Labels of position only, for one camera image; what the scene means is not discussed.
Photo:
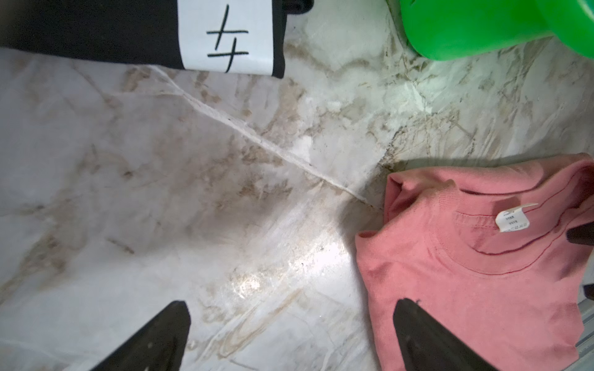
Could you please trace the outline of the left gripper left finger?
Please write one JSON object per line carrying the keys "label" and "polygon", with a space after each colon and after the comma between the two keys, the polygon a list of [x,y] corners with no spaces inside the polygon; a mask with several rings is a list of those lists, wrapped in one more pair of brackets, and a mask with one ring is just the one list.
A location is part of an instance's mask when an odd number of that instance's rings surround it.
{"label": "left gripper left finger", "polygon": [[173,301],[93,371],[177,371],[182,364],[190,325],[187,303]]}

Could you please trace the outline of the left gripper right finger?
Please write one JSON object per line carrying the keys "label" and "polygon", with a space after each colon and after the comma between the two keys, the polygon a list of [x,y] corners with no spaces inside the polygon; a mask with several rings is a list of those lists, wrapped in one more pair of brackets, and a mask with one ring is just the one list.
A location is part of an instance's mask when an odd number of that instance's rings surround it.
{"label": "left gripper right finger", "polygon": [[496,370],[411,299],[397,301],[393,323],[406,370]]}

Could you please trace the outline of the pink t-shirt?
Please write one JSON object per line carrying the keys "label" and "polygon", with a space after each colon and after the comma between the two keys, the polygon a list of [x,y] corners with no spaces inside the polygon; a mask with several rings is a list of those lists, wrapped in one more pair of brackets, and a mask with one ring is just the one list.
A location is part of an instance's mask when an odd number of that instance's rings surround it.
{"label": "pink t-shirt", "polygon": [[592,220],[587,154],[389,175],[383,227],[356,238],[382,369],[405,367],[393,323],[403,298],[500,370],[574,363],[592,248],[566,232]]}

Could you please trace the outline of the green plastic basket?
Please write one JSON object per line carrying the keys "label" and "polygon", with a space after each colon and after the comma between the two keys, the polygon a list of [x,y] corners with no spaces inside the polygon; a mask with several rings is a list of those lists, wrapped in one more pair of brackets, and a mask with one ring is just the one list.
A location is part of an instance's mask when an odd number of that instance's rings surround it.
{"label": "green plastic basket", "polygon": [[403,1],[402,22],[413,49],[447,61],[555,36],[593,57],[593,3],[550,1]]}

